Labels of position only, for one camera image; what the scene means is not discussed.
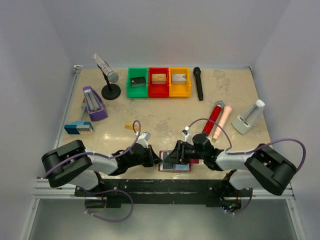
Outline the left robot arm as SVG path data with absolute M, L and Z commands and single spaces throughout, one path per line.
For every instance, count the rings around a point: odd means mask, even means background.
M 52 188 L 72 184 L 84 188 L 92 196 L 98 196 L 104 190 L 99 172 L 119 176 L 129 168 L 151 168 L 162 162 L 151 145 L 135 143 L 124 151 L 104 155 L 85 148 L 81 140 L 74 140 L 47 152 L 41 161 L 45 169 L 44 177 Z

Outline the red leather card holder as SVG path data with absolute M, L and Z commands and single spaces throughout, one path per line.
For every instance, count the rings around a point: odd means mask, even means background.
M 171 150 L 162 150 L 159 152 L 159 156 L 162 162 L 158 166 L 159 172 L 173 172 L 173 173 L 184 173 L 184 172 L 191 172 L 192 165 L 199 164 L 198 159 L 191 159 L 188 164 L 176 164 L 176 163 L 167 163 L 164 160 L 169 156 Z

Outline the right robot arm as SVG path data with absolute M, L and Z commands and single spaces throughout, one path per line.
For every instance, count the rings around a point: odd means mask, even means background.
M 171 153 L 163 158 L 164 165 L 187 165 L 198 159 L 212 171 L 232 170 L 222 187 L 228 196 L 249 188 L 264 188 L 280 196 L 297 173 L 293 163 L 262 143 L 252 153 L 236 154 L 215 148 L 203 133 L 196 134 L 191 141 L 178 140 Z

